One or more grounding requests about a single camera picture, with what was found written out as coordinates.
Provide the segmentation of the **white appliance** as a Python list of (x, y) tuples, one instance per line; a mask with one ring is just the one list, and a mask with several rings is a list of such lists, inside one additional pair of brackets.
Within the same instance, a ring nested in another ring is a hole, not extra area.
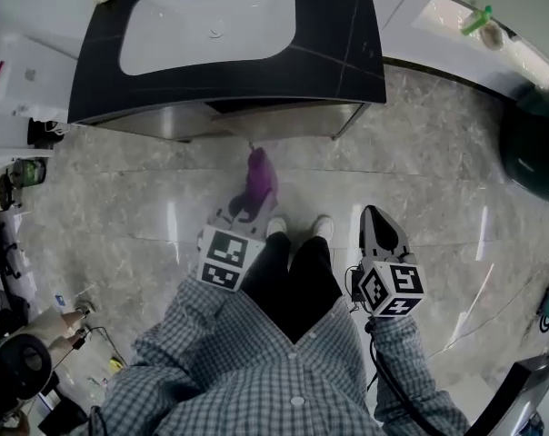
[(30, 118), (67, 124), (77, 61), (23, 35), (0, 38), (0, 147), (27, 144)]

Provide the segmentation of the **person's left forearm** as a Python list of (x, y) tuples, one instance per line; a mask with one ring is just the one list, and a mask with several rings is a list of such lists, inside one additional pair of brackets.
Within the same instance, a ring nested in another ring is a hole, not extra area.
[(134, 343), (134, 365), (188, 372), (201, 341), (215, 332), (218, 317), (235, 295), (189, 276), (179, 283), (164, 318)]

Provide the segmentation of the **black stone vanity top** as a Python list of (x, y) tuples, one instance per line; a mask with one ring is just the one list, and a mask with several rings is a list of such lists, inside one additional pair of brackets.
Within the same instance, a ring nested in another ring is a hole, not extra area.
[(230, 113), (275, 103), (386, 100), (373, 0), (295, 0), (294, 39), (266, 59), (131, 76), (122, 72), (119, 55), (137, 1), (95, 8), (75, 69), (70, 122), (96, 125), (174, 104), (202, 103)]

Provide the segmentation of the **person's right forearm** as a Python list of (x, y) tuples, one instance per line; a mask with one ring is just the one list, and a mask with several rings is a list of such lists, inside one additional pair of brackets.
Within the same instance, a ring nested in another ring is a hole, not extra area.
[(411, 316), (378, 318), (374, 321), (373, 333), (378, 359), (425, 418), (449, 403), (448, 394), (436, 388), (420, 333)]

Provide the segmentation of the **white marble ledge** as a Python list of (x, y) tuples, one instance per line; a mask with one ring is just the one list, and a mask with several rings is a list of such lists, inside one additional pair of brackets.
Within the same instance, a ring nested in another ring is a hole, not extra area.
[(430, 0), (416, 9), (404, 0), (381, 26), (384, 55), (513, 99), (529, 87), (549, 89), (549, 60), (506, 26), (489, 20), (504, 31), (500, 51), (488, 50), (478, 30), (461, 34), (461, 23), (473, 11), (456, 0)]

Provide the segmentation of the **black mesh waste bin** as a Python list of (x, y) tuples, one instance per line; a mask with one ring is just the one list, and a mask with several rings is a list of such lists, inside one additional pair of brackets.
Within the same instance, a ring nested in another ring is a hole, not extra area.
[(46, 161), (43, 158), (17, 159), (14, 163), (13, 185), (18, 189), (39, 185), (45, 177)]

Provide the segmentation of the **brown wooden vanity cabinet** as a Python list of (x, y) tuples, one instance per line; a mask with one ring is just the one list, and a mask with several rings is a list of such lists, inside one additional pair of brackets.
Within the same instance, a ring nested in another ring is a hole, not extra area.
[[(271, 104), (271, 105), (268, 105), (268, 106), (276, 106), (276, 105), (283, 105), (285, 103), (275, 103), (275, 104)], [(214, 109), (213, 107), (211, 107), (210, 105), (206, 104), (208, 107), (212, 108), (213, 110), (215, 110), (215, 114), (214, 115), (217, 115), (217, 114), (229, 114), (229, 113), (220, 113), (218, 112), (218, 110)], [(356, 112), (356, 114), (352, 117), (352, 119), (349, 121), (349, 123), (347, 124), (347, 126), (345, 127), (345, 129), (338, 135), (336, 136), (335, 138), (329, 138), (329, 139), (332, 139), (332, 140), (336, 140), (338, 139), (339, 137), (341, 137), (346, 131), (348, 131), (348, 129), (353, 126), (355, 124), (355, 122), (362, 116), (362, 114), (365, 112), (366, 108), (369, 106), (368, 104), (361, 104), (362, 106), (358, 109), (358, 111)], [(245, 111), (245, 110), (250, 110), (250, 109), (255, 109), (255, 108), (261, 108), (261, 107), (252, 107), (252, 108), (243, 108), (237, 112), (242, 112), (242, 111)], [(239, 138), (242, 138), (244, 139), (244, 137), (241, 137), (241, 136), (237, 136), (237, 135), (233, 135), (232, 133), (230, 133), (229, 131), (225, 130), (225, 129), (222, 129), (221, 132), (217, 133), (217, 134), (212, 134), (212, 135), (209, 135), (209, 136), (203, 136), (203, 137), (198, 137), (198, 138), (195, 138), (195, 139), (191, 139), (191, 140), (185, 140), (185, 141), (179, 141), (179, 142), (191, 142), (193, 140), (201, 140), (201, 139), (209, 139), (209, 138), (218, 138), (218, 137), (230, 137), (230, 136), (233, 136), (233, 137), (239, 137)]]

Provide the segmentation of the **purple cloth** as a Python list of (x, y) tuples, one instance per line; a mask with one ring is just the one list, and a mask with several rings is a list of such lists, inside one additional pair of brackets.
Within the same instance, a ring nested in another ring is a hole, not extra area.
[(274, 165), (262, 147), (253, 148), (247, 160), (244, 190), (228, 204), (229, 214), (241, 224), (258, 221), (277, 205), (278, 178)]

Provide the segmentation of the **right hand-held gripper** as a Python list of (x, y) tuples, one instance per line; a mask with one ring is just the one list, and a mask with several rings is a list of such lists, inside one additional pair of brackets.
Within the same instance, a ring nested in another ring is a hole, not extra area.
[[(369, 253), (374, 238), (381, 249), (402, 252), (385, 258)], [(365, 309), (375, 318), (410, 315), (425, 297), (425, 272), (410, 251), (404, 230), (388, 213), (367, 205), (360, 216), (359, 247), (363, 274), (357, 287)]]

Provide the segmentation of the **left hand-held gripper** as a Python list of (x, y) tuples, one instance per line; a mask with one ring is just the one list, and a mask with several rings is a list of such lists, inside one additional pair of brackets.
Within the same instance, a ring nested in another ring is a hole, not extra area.
[(199, 263), (196, 280), (236, 292), (265, 247), (265, 235), (275, 197), (265, 197), (251, 224), (235, 218), (241, 212), (241, 196), (223, 201), (198, 238)]

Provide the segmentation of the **person's black trousers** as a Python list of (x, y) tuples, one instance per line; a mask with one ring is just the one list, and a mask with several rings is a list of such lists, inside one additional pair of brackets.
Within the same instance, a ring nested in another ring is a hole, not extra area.
[(342, 296), (326, 239), (315, 236), (294, 256), (283, 232), (266, 238), (242, 290), (293, 343), (314, 327)]

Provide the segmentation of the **dark green bin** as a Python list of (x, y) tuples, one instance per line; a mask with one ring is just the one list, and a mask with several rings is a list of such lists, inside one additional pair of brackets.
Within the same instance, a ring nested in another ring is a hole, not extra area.
[(499, 149), (507, 176), (549, 203), (549, 89), (505, 107)]

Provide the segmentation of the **black stool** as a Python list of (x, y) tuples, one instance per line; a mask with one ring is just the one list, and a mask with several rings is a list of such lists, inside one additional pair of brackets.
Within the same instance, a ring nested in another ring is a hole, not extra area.
[(11, 182), (9, 173), (0, 175), (0, 208), (2, 211), (8, 210), (14, 203), (14, 186)]

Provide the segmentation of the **person's right white shoe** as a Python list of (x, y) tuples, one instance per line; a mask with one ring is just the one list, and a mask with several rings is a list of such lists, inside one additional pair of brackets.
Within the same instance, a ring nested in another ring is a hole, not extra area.
[(328, 215), (320, 215), (313, 225), (313, 237), (320, 237), (328, 243), (334, 235), (334, 220)]

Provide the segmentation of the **white sink basin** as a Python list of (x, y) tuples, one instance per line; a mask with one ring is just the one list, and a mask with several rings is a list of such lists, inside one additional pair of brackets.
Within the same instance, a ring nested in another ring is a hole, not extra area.
[[(208, 36), (222, 21), (225, 35)], [(262, 60), (294, 39), (295, 0), (138, 0), (125, 29), (124, 74), (200, 64)]]

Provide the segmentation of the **silver and black panel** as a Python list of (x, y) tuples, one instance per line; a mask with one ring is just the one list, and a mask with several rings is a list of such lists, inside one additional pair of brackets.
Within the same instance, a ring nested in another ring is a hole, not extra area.
[(465, 436), (518, 436), (549, 390), (549, 352), (515, 362)]

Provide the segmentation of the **round brown scrubber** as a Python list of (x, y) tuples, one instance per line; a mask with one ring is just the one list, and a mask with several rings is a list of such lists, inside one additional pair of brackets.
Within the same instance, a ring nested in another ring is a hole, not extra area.
[(489, 21), (478, 29), (483, 45), (491, 51), (500, 51), (504, 47), (504, 31), (494, 21)]

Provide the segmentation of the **green plastic bottle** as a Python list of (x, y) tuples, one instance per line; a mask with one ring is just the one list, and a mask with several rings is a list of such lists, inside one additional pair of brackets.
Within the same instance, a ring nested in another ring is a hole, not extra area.
[(484, 10), (475, 9), (461, 23), (460, 32), (462, 35), (468, 36), (480, 27), (486, 25), (492, 16), (492, 7), (487, 5)]

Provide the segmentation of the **person's plaid shirt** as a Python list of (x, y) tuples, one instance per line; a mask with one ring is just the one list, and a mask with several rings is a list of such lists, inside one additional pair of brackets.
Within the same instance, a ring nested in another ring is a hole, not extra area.
[(298, 342), (243, 292), (184, 372), (132, 365), (116, 374), (90, 436), (425, 436), (385, 384), (369, 411), (363, 347), (344, 300)]

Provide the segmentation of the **black bag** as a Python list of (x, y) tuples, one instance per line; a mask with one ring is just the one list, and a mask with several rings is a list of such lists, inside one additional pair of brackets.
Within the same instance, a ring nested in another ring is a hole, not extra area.
[(68, 125), (50, 121), (43, 123), (30, 118), (27, 126), (27, 144), (35, 149), (53, 149), (68, 132)]

